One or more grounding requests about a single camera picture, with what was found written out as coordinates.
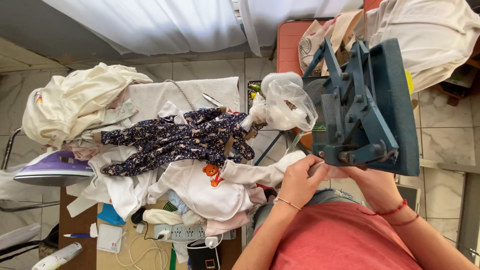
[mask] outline power strip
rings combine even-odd
[[[182,241],[188,242],[197,239],[205,239],[205,232],[201,225],[196,225],[194,227],[185,227],[184,224],[177,224],[170,226],[168,224],[156,224],[154,226],[154,235],[159,234],[161,231],[171,231],[171,240],[173,241]],[[223,240],[235,239],[237,236],[235,230],[231,230],[223,234]]]

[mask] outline red t-shirt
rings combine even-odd
[[[421,270],[392,227],[348,202],[306,206],[285,231],[271,269]]]

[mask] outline purple iron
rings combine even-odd
[[[87,161],[76,160],[72,152],[49,148],[13,178],[25,184],[69,186],[94,176]]]

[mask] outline ripped jeans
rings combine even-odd
[[[322,204],[322,203],[329,203],[329,202],[350,202],[350,203],[358,203],[360,205],[365,206],[365,203],[357,201],[352,195],[348,194],[347,192],[334,189],[334,188],[325,188],[322,190],[317,190],[310,201],[305,205],[314,205],[314,204]],[[253,216],[253,227],[254,231],[256,231],[260,225],[262,225],[265,220],[267,219],[270,211],[272,210],[273,203],[269,203],[266,205],[260,206]]]

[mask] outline navy floral baby romper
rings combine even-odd
[[[248,133],[240,126],[247,114],[223,114],[219,108],[194,110],[183,116],[188,124],[175,124],[176,115],[140,121],[124,130],[102,131],[104,145],[135,146],[138,152],[122,163],[102,169],[107,175],[134,176],[158,168],[163,163],[196,159],[223,166],[225,159],[240,163],[242,156],[252,160],[253,149],[244,137]],[[233,148],[241,156],[225,157],[225,143],[233,134]]]

